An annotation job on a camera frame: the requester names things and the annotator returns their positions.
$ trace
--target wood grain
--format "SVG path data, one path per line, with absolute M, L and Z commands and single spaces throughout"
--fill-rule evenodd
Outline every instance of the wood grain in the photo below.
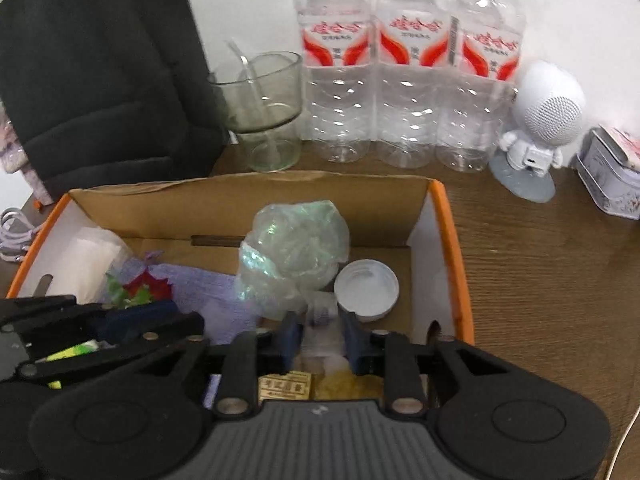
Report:
M 572 170 L 553 172 L 545 205 L 513 196 L 489 171 L 437 163 L 386 166 L 369 153 L 351 164 L 321 160 L 305 143 L 296 170 L 421 174 L 447 189 L 470 287 L 476 344 L 594 400 L 611 424 L 612 449 L 640 404 L 640 225 L 601 212 Z M 248 171 L 230 146 L 214 172 Z M 640 422 L 613 480 L 640 476 Z M 604 465 L 598 474 L 604 476 Z

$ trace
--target charging cable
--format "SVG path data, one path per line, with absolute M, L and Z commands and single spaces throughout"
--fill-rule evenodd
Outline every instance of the charging cable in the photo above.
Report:
M 638 406 L 638 409 L 636 410 L 636 413 L 631 419 L 631 422 L 626 427 L 625 433 L 622 434 L 622 438 L 618 443 L 616 452 L 613 454 L 613 458 L 611 459 L 611 462 L 609 463 L 609 467 L 607 468 L 607 474 L 605 475 L 604 480 L 609 480 L 611 478 L 611 474 L 613 473 L 613 468 L 616 465 L 616 460 L 618 459 L 618 455 L 620 453 L 620 450 L 622 449 L 622 445 L 625 443 L 626 436 L 629 434 L 629 432 L 631 431 L 631 428 L 634 426 L 634 423 L 636 422 L 636 418 L 638 418 L 639 414 L 640 414 L 640 406 Z
M 0 260 L 21 263 L 40 229 L 17 207 L 5 210 L 0 215 Z

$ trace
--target white speaker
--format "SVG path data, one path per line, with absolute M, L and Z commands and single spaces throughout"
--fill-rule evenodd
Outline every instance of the white speaker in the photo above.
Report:
M 556 65 L 534 62 L 518 85 L 513 117 L 519 129 L 500 138 L 491 170 L 511 192 L 533 202 L 556 193 L 549 168 L 562 166 L 561 146 L 582 131 L 586 99 L 576 79 Z

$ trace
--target white jar lid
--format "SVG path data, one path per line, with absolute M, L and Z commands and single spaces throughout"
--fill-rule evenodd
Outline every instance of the white jar lid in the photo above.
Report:
M 400 285 L 396 274 L 382 262 L 357 260 L 338 274 L 334 292 L 341 307 L 355 312 L 360 321 L 369 322 L 391 311 Z

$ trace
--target black bag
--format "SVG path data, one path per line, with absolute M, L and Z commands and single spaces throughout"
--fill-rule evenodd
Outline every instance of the black bag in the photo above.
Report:
M 0 96 L 49 193 L 207 176 L 228 139 L 188 0 L 4 0 Z

